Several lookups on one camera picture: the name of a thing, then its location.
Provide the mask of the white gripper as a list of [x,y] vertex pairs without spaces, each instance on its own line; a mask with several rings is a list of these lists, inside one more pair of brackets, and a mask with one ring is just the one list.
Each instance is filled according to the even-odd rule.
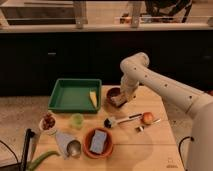
[[125,103],[127,103],[129,100],[132,100],[136,97],[135,94],[131,95],[128,99],[124,93],[120,92],[120,89],[118,87],[112,88],[110,90],[110,102],[116,106],[121,107]]

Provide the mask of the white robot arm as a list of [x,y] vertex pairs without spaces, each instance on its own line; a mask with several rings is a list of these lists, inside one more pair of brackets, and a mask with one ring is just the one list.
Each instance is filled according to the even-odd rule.
[[169,100],[193,119],[186,169],[213,171],[213,96],[148,68],[149,57],[139,52],[123,59],[120,93],[111,98],[119,106],[135,96],[140,83]]

